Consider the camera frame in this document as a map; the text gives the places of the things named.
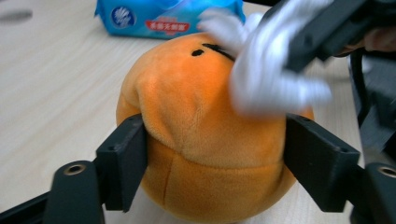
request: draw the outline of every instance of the gloved hand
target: gloved hand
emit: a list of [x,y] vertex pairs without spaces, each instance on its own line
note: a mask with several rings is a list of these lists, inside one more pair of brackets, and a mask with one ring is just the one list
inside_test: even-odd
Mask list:
[[328,103],[329,86],[284,68],[289,42],[330,0],[293,0],[265,22],[252,14],[243,24],[223,10],[208,9],[199,27],[236,57],[231,73],[233,106],[242,115],[293,112]]

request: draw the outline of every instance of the table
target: table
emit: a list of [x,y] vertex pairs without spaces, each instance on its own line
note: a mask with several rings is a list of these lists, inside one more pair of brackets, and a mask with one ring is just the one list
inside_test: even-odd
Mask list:
[[[53,173],[95,157],[116,128],[124,76],[163,40],[110,36],[93,16],[94,0],[0,1],[0,212],[50,189]],[[245,4],[247,14],[266,7]],[[16,21],[9,13],[20,15]],[[333,101],[316,121],[361,150],[346,59],[313,63],[310,76],[332,86]],[[187,223],[152,203],[140,189],[132,211],[106,212],[107,223]],[[241,223],[348,223],[322,213],[301,185],[269,210]]]

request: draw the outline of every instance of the plush ball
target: plush ball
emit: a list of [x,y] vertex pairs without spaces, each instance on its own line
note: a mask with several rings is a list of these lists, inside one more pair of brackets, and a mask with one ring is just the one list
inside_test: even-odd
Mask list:
[[282,159],[285,114],[238,115],[229,94],[232,67],[233,57],[209,35],[186,35],[145,53],[123,81],[118,124],[141,113],[148,131],[142,186],[176,217],[242,220],[295,182]]

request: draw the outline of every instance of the wet wipes package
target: wet wipes package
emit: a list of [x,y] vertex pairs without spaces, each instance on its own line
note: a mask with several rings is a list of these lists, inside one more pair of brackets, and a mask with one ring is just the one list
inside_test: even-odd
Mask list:
[[242,0],[98,0],[100,16],[111,35],[171,39],[200,32],[198,16],[209,7],[230,10],[242,21]]

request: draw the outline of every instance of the black eye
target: black eye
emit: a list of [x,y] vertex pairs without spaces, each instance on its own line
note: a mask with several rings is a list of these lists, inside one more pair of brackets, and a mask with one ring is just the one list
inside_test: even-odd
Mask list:
[[200,56],[203,53],[204,53],[204,51],[202,49],[197,49],[197,50],[193,51],[191,55],[196,57],[196,56]]

